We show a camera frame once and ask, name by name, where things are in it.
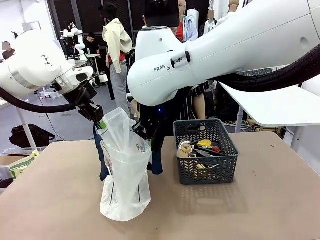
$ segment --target wall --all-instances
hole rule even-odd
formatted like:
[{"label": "wall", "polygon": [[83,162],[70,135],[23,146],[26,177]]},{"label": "wall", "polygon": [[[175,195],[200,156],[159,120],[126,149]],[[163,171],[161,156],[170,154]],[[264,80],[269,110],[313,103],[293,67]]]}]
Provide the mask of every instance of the wall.
[{"label": "wall", "polygon": [[47,9],[45,0],[40,2],[35,0],[22,0],[22,7],[19,0],[0,0],[0,42],[8,41],[12,48],[15,48],[15,36],[24,32],[22,23],[40,22],[41,29],[50,39],[56,39],[56,35],[51,22],[51,17]]},{"label": "wall", "polygon": [[214,18],[219,20],[225,17],[229,11],[229,0],[214,0],[213,2]]}]

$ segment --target white shirt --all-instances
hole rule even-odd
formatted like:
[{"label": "white shirt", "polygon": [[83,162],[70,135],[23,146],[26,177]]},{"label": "white shirt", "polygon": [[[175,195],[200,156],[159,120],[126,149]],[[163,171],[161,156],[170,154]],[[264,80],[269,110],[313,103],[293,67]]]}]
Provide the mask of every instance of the white shirt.
[{"label": "white shirt", "polygon": [[233,12],[233,11],[228,12],[228,14],[225,17],[219,19],[219,21],[216,23],[215,27],[217,28],[219,25],[223,24],[225,21],[232,18],[234,15],[236,15],[235,12]]},{"label": "white shirt", "polygon": [[129,53],[132,50],[132,40],[118,18],[112,20],[103,28],[103,40],[108,44],[108,54],[112,59],[115,71],[120,74],[120,51]]}]

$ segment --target brown table surface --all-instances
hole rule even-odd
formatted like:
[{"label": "brown table surface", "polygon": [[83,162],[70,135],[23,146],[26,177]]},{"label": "brown table surface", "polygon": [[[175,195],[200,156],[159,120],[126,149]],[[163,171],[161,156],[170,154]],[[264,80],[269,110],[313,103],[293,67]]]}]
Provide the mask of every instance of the brown table surface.
[{"label": "brown table surface", "polygon": [[100,214],[103,183],[93,141],[51,144],[0,196],[3,240],[315,240],[320,178],[278,136],[231,134],[235,181],[181,185],[174,139],[164,173],[149,175],[151,203],[129,222]]}]

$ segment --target white table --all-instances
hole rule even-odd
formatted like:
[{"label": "white table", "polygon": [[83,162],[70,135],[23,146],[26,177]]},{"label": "white table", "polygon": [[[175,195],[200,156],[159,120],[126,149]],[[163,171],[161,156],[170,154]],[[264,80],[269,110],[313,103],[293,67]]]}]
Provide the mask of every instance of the white table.
[{"label": "white table", "polygon": [[296,151],[303,128],[320,125],[320,97],[300,87],[269,92],[243,92],[221,85],[240,105],[236,133],[241,131],[246,111],[262,127],[297,127],[291,144]]},{"label": "white table", "polygon": [[75,69],[81,68],[83,65],[86,65],[88,61],[75,61]]},{"label": "white table", "polygon": [[95,66],[96,66],[96,73],[99,75],[100,72],[99,72],[99,68],[98,68],[98,63],[97,63],[97,57],[100,56],[100,54],[86,54],[85,55],[88,59],[94,59],[95,61]]},{"label": "white table", "polygon": [[10,104],[7,101],[1,100],[0,99],[0,110],[6,108]]}]

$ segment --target gray pants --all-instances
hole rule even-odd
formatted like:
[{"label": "gray pants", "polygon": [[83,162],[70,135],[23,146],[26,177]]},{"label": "gray pants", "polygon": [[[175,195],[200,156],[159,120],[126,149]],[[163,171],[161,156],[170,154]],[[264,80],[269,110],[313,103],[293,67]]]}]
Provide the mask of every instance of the gray pants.
[{"label": "gray pants", "polygon": [[121,73],[116,72],[116,68],[113,64],[110,66],[110,80],[113,88],[116,107],[121,107],[126,114],[130,117],[130,111],[127,101],[127,77],[128,68],[126,61],[120,62]]}]

